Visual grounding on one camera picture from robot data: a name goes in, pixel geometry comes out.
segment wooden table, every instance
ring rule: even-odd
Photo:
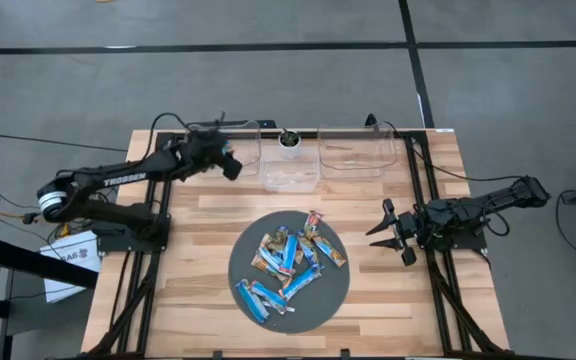
[[[427,135],[433,162],[464,174],[455,134],[427,130]],[[141,158],[147,140],[147,131],[133,132],[127,159]],[[414,203],[403,141],[397,140],[396,146],[398,161],[384,176],[371,182],[322,179],[308,194],[269,192],[256,176],[235,182],[201,176],[175,182],[169,208],[173,228],[159,267],[147,356],[212,356],[213,350],[223,350],[224,356],[339,356],[344,348],[353,356],[441,355],[422,251],[414,246],[418,261],[404,267],[395,251],[368,246],[386,238],[385,233],[364,235],[382,218],[385,197],[392,198],[398,212],[410,210]],[[427,201],[421,161],[418,167]],[[442,198],[469,195],[466,181],[441,172],[436,177]],[[118,203],[142,202],[145,191],[145,182],[122,186]],[[315,330],[292,335],[250,321],[235,305],[227,277],[239,234],[259,217],[286,209],[323,213],[343,241],[350,266],[350,288],[335,316]],[[488,265],[472,251],[453,251],[453,256],[464,305],[490,338],[507,348]],[[108,329],[123,258],[117,253],[103,259],[82,351],[96,345]],[[128,269],[124,284],[129,276]],[[124,299],[125,289],[119,309]],[[454,315],[447,303],[446,308],[453,347],[458,348]],[[136,346],[140,314],[138,309],[129,350]]]

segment black metal frame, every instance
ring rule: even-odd
[[[264,131],[261,133],[262,139],[274,139],[277,137],[280,129],[276,131]],[[169,136],[174,136],[174,133],[159,133],[157,136],[156,143],[161,144],[166,141]],[[306,131],[301,132],[301,136],[305,139],[316,139],[316,131]],[[359,138],[362,136],[371,136],[370,132],[345,132],[340,131],[337,134],[327,133],[327,136],[339,136],[339,138]],[[434,169],[432,167],[432,158],[430,156],[430,148],[428,144],[428,137],[425,131],[403,131],[400,130],[399,134],[393,134],[395,138],[399,138],[399,135],[407,143],[406,155],[408,158],[408,164],[410,168],[411,182],[413,193],[415,195],[415,201],[418,205],[425,204],[424,195],[421,185],[421,179],[419,176],[419,168],[417,165],[416,155],[413,149],[408,146],[408,144],[417,144],[421,148],[421,154],[423,156],[424,170],[428,179],[428,186],[430,191],[430,196],[432,199],[439,198],[439,190],[437,186],[437,180],[435,178]],[[237,134],[225,134],[227,138],[236,138]],[[166,181],[163,183],[163,194],[161,199],[160,211],[167,211],[168,204],[170,202],[170,190],[172,183],[171,181]],[[146,202],[151,204],[154,201],[154,190],[155,183],[149,182],[146,191]],[[457,281],[457,274],[455,269],[454,260],[452,258],[451,250],[448,249],[443,252],[444,268],[447,274],[447,279],[442,275],[439,265],[437,263],[437,258],[434,250],[425,250],[426,260],[428,263],[428,275],[431,280],[431,289],[433,294],[433,302],[437,315],[437,326],[439,328],[439,336],[441,340],[441,345],[445,357],[460,358],[460,359],[554,359],[549,357],[537,357],[537,356],[524,356],[516,355],[512,351],[503,350],[497,345],[495,345],[486,334],[479,328],[475,320],[470,316],[468,311],[461,303],[461,296],[459,291],[459,284]],[[131,278],[129,283],[129,290],[126,298],[126,303],[128,303],[137,293],[137,284],[139,283],[139,276],[142,271],[143,266],[143,253],[136,253],[131,270]],[[155,269],[159,266],[160,253],[154,253],[151,256],[151,265],[155,266]],[[154,272],[154,281],[156,282],[157,271]],[[139,326],[137,349],[135,352],[127,352],[128,334],[130,331],[130,322],[124,327],[119,338],[119,344],[117,347],[116,354],[98,355],[91,356],[91,359],[142,359],[145,355],[146,345],[148,341],[149,325],[152,315],[153,300],[154,300],[155,287],[151,287],[148,293],[144,297],[143,301],[143,312],[141,317],[141,322]],[[446,299],[451,305],[455,312],[457,319],[457,325],[459,330],[459,339],[461,343],[461,350],[455,350],[452,347],[450,338],[450,328],[448,327],[448,319],[446,315],[446,309],[444,306],[443,299]],[[475,340],[481,352],[473,351],[471,345],[471,337]],[[215,351],[213,359],[221,359],[221,352]],[[341,358],[350,358],[350,352],[347,349],[342,351]],[[403,359],[403,357],[380,357],[381,359]],[[255,358],[255,359],[285,359],[285,358]],[[327,358],[307,358],[307,359],[327,359]]]
[[[0,240],[0,264],[2,267],[25,271],[42,278],[66,282],[94,289],[97,273],[60,259],[44,256]]]

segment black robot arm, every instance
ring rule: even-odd
[[[214,166],[223,168],[230,180],[239,175],[242,165],[232,156],[226,138],[216,129],[194,130],[174,138],[140,161],[97,168],[65,170],[37,191],[41,214],[49,222],[68,222],[88,218],[126,225],[141,231],[161,219],[146,204],[121,206],[92,200],[95,192],[116,185],[142,180],[163,181],[188,177]]]
[[[476,198],[432,200],[427,205],[415,208],[415,212],[404,212],[395,216],[395,208],[390,199],[383,202],[382,222],[366,235],[393,227],[394,237],[372,243],[372,246],[385,246],[403,250],[405,265],[412,265],[416,256],[408,247],[406,239],[416,237],[422,248],[443,251],[458,247],[468,249],[486,248],[482,230],[488,225],[488,215],[511,208],[544,206],[550,194],[544,190],[539,180],[530,176],[517,179],[511,186]]]

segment cable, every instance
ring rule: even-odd
[[[38,139],[38,138],[24,137],[24,136],[13,136],[13,135],[0,134],[0,138],[14,139],[14,140],[25,140],[25,141],[36,141],[36,142],[43,142],[43,143],[47,143],[47,144],[74,146],[74,147],[79,147],[79,148],[84,148],[84,149],[108,150],[108,151],[116,151],[116,152],[128,152],[128,150],[126,150],[126,149],[118,149],[118,148],[112,148],[112,147],[107,147],[107,146],[95,146],[95,145],[77,144],[77,143],[70,143],[70,142],[65,142],[65,141]]]
[[[12,227],[12,228],[15,228],[15,229],[17,229],[17,230],[19,230],[19,231],[23,231],[23,232],[25,232],[25,233],[32,234],[32,235],[35,235],[36,237],[40,238],[41,240],[43,240],[44,242],[46,242],[46,244],[50,247],[50,249],[52,249],[52,251],[57,255],[57,258],[61,260],[61,256],[59,256],[59,253],[57,252],[57,250],[55,250],[55,249],[52,247],[52,245],[50,244],[50,241],[49,241],[47,238],[45,238],[45,237],[37,234],[36,232],[30,231],[30,230],[26,230],[26,229],[22,229],[22,228],[20,228],[20,227],[18,227],[18,226],[15,226],[15,225],[13,225],[13,224],[11,224],[11,223],[3,220],[3,219],[0,219],[0,222],[3,223],[3,224],[6,224],[6,225],[8,225],[8,226],[10,226],[10,227]],[[55,229],[53,229],[53,231],[50,233],[50,235],[48,235],[48,236],[49,236],[48,238],[50,238],[50,236],[55,232],[55,230],[56,230],[57,228],[58,228],[58,227],[56,227]]]
[[[11,214],[11,213],[7,213],[7,212],[3,212],[3,211],[0,211],[0,216],[9,217],[12,219],[17,219],[17,220],[23,220],[23,218],[24,218],[23,215]]]
[[[46,294],[52,294],[52,293],[56,293],[56,292],[62,292],[62,291],[66,291],[66,290],[70,290],[73,288],[76,288],[77,286],[70,286],[67,287],[65,289],[59,289],[59,290],[54,290],[54,291],[44,291],[42,293],[39,294],[35,294],[35,295],[20,295],[20,296],[13,296],[11,298],[9,298],[7,301],[12,301],[12,300],[18,300],[18,299],[32,299],[35,298],[37,296],[42,296],[42,295],[46,295]]]
[[[39,209],[38,206],[23,206],[23,205],[19,205],[19,204],[17,204],[16,202],[13,202],[13,201],[8,200],[8,198],[6,198],[5,196],[3,196],[1,193],[0,193],[0,198],[4,199],[4,201],[6,201],[7,203],[9,203],[10,205],[16,206],[16,207],[18,207],[18,208],[20,208],[20,209]]]
[[[161,114],[157,115],[157,117],[155,117],[155,118],[153,119],[152,124],[150,125],[150,133],[149,133],[149,135],[148,135],[148,145],[146,146],[146,151],[144,152],[144,156],[143,156],[140,160],[131,163],[127,168],[122,168],[121,171],[125,171],[126,169],[130,169],[130,168],[133,168],[133,167],[135,167],[135,166],[138,166],[138,165],[140,165],[141,163],[143,163],[144,160],[146,160],[146,158],[148,157],[148,153],[150,152],[150,146],[152,145],[152,138],[153,138],[153,135],[154,135],[154,132],[155,132],[155,126],[157,126],[157,122],[158,122],[161,118],[163,118],[163,117],[165,117],[165,116],[172,116],[172,117],[174,117],[174,118],[177,120],[177,122],[179,122],[179,123],[181,124],[181,126],[183,126],[186,130],[191,131],[190,128],[188,127],[188,125],[186,125],[186,123],[179,117],[179,115],[177,115],[177,114],[175,114],[175,113],[164,112],[164,113],[161,113]],[[79,169],[79,170],[66,170],[66,169],[62,169],[62,170],[57,171],[56,176],[59,176],[61,173],[64,173],[64,172],[70,172],[70,173],[73,173],[73,174],[75,174],[75,173],[80,173],[80,174],[95,173],[94,171],[88,171],[88,170],[85,170],[85,169]]]
[[[161,201],[159,201],[159,200],[154,200],[154,199],[153,199],[152,203],[153,203],[153,204],[154,204],[154,203],[157,203],[157,205],[159,206],[159,210],[157,210],[157,211],[159,212],[159,214],[161,214]]]
[[[412,144],[411,142],[409,142],[408,139],[406,139],[405,137],[403,137],[399,131],[397,131],[397,128],[395,128],[395,126],[393,124],[391,124],[389,121],[384,121],[384,123],[390,125],[390,127],[392,128],[392,131],[399,136],[400,139],[402,139],[404,141],[404,143],[406,144],[407,147],[410,148],[410,150],[414,151],[415,154],[417,154],[417,156],[419,156],[419,158],[426,164],[428,164],[429,166],[433,167],[435,170],[439,170],[443,173],[446,173],[448,175],[452,175],[456,178],[460,178],[463,180],[469,180],[469,181],[499,181],[499,180],[508,180],[508,179],[521,179],[523,178],[523,176],[519,176],[519,175],[509,175],[509,176],[499,176],[499,177],[494,177],[494,178],[472,178],[472,177],[468,177],[468,176],[463,176],[463,175],[458,175],[455,174],[453,172],[450,172],[448,170],[442,169],[438,166],[433,165],[432,163],[428,162],[426,160],[426,158],[420,154],[417,149],[415,149],[414,144]]]
[[[492,265],[490,264],[490,259],[488,259],[488,256],[486,256],[486,254],[484,254],[482,249],[472,249],[472,251],[479,255],[479,257],[481,257],[482,259],[484,259],[485,262],[488,263],[488,268],[492,269]]]
[[[576,246],[573,245],[573,243],[570,242],[570,240],[568,240],[568,238],[566,237],[566,235],[564,234],[563,229],[561,228],[561,223],[559,221],[559,204],[563,203],[564,200],[564,194],[572,192],[572,190],[565,190],[562,191],[559,196],[557,197],[557,204],[555,205],[555,222],[557,223],[557,230],[559,230],[559,235],[561,235],[561,238],[564,239],[564,241],[566,241],[568,243],[568,245],[570,245],[571,248],[576,250]]]
[[[130,257],[130,252],[126,252],[124,257],[124,262],[121,265],[121,275],[119,275],[119,283],[117,284],[117,293],[115,294],[115,301],[112,304],[112,312],[110,313],[110,329],[115,321],[115,313],[117,312],[117,305],[119,303],[119,295],[121,294],[121,287],[124,284],[124,273],[126,272],[126,265],[128,264],[128,258]]]
[[[106,194],[102,193],[101,191],[97,191],[95,195],[99,196],[104,202],[110,202]]]
[[[452,205],[448,208],[445,209],[437,209],[437,208],[433,208],[431,206],[428,205],[421,205],[423,208],[426,209],[431,209],[434,211],[438,211],[438,212],[444,212],[444,211],[448,211],[448,210],[453,210],[454,208],[460,207],[460,208],[465,208],[467,206],[474,206],[476,208],[481,209],[481,211],[479,212],[479,216],[483,216],[484,218],[484,225],[486,226],[486,228],[488,230],[490,230],[491,233],[500,236],[500,237],[504,237],[504,236],[508,236],[508,234],[510,234],[510,224],[508,223],[508,220],[506,220],[505,217],[503,217],[503,215],[501,215],[497,210],[494,209],[490,209],[490,207],[488,207],[488,204],[490,203],[490,200],[488,202],[486,202],[484,205],[479,205],[479,204],[458,204],[458,205]],[[490,226],[490,221],[488,218],[488,211],[492,211],[492,214],[496,215],[499,220],[501,220],[504,223],[504,226],[506,228],[506,230],[504,232],[498,232],[495,229],[492,228],[492,226]]]

